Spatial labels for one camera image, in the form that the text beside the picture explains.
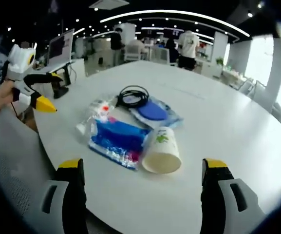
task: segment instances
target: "ceiling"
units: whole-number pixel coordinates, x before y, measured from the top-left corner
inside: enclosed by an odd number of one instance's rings
[[[140,31],[141,27],[152,27],[152,24],[155,27],[171,28],[176,25],[179,29],[189,29],[191,31],[198,29],[198,33],[214,37],[215,31],[221,30],[221,32],[228,32],[229,42],[231,43],[235,40],[248,40],[252,36],[273,32],[272,20],[264,13],[265,7],[262,9],[257,8],[259,0],[127,1],[130,2],[129,5],[113,10],[98,11],[89,8],[96,0],[41,0],[37,4],[30,3],[31,6],[27,6],[26,11],[20,12],[20,19],[15,17],[8,19],[2,44],[4,47],[11,47],[14,39],[15,43],[21,43],[22,41],[37,42],[38,46],[45,48],[50,39],[58,36],[62,31],[66,31],[66,28],[75,28],[75,31],[85,28],[84,31],[77,35],[82,37],[90,34],[95,35],[98,32],[107,32],[108,29],[112,30],[113,26],[118,24],[119,21],[135,23],[137,25],[136,31]],[[173,13],[132,15],[100,23],[105,18],[123,13],[157,9],[187,11],[214,17],[232,23],[249,33],[250,37],[212,20]],[[252,18],[247,16],[248,11],[252,12]]]

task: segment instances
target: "desk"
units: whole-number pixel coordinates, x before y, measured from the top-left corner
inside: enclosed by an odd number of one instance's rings
[[[75,125],[102,93],[144,86],[184,122],[174,132],[182,167],[169,175],[130,171],[80,143]],[[53,166],[84,159],[86,207],[123,234],[196,234],[202,224],[202,159],[218,158],[258,195],[269,213],[281,201],[281,124],[248,97],[220,82],[177,67],[138,61],[70,86],[53,100],[56,114],[35,111]]]

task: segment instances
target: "white cloth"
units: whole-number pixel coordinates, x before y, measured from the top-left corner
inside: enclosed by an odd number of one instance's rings
[[[148,49],[145,47],[145,44],[143,42],[141,42],[140,40],[134,39],[134,40],[130,41],[129,45],[138,45],[141,53],[148,52]]]
[[[185,31],[179,36],[178,44],[182,45],[181,55],[188,58],[195,58],[196,47],[200,46],[199,37],[191,31]]]

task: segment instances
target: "paper cup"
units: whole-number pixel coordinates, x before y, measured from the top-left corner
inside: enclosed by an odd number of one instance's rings
[[[152,173],[167,174],[177,171],[181,163],[174,131],[168,127],[155,129],[142,161],[143,167]]]

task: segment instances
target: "potted plant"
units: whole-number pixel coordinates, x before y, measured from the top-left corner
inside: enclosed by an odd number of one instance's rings
[[[219,66],[223,66],[224,65],[224,59],[222,57],[219,57],[216,59],[216,63]]]

